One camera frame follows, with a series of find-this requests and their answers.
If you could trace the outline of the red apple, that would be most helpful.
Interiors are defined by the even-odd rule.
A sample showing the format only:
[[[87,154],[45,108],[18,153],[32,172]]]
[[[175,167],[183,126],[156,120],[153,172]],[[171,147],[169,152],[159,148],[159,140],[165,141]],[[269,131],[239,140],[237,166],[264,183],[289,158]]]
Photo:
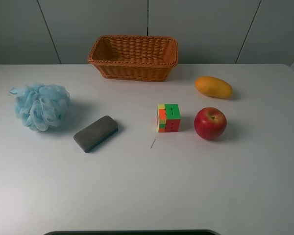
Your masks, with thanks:
[[[214,107],[201,109],[195,119],[194,128],[196,133],[207,141],[216,140],[225,131],[227,119],[223,112]]]

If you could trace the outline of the colourful puzzle cube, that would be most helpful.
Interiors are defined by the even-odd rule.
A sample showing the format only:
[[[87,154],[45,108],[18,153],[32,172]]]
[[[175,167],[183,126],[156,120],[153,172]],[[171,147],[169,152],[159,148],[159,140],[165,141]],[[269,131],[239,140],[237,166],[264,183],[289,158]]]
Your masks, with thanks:
[[[158,133],[179,132],[181,115],[178,104],[158,104]]]

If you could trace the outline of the orange wicker basket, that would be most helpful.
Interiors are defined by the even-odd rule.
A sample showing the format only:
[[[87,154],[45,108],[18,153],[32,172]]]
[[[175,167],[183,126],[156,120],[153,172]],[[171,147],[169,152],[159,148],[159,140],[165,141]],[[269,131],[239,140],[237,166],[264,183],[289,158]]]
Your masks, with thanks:
[[[171,37],[104,35],[88,63],[107,79],[163,82],[178,64],[178,44]]]

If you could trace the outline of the grey whiteboard eraser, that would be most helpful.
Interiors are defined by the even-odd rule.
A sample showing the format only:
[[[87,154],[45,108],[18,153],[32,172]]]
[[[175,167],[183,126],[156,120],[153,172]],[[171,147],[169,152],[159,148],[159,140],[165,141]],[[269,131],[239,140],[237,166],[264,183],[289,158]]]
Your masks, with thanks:
[[[89,153],[100,143],[118,132],[118,129],[118,124],[114,119],[110,116],[103,116],[76,133],[73,139],[85,153]]]

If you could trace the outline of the yellow mango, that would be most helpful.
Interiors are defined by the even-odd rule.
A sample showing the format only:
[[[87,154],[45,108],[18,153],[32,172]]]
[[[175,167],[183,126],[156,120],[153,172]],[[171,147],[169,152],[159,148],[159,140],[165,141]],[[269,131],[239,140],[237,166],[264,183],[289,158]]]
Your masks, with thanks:
[[[227,82],[212,76],[199,77],[195,87],[201,94],[214,98],[229,99],[233,93]]]

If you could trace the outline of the blue mesh bath loofah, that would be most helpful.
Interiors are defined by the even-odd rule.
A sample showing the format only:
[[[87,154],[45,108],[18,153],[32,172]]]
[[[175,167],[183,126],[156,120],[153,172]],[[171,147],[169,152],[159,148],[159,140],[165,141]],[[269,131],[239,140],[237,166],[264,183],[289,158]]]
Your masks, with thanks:
[[[53,84],[26,85],[9,92],[15,97],[16,117],[33,131],[58,128],[71,101],[65,87]]]

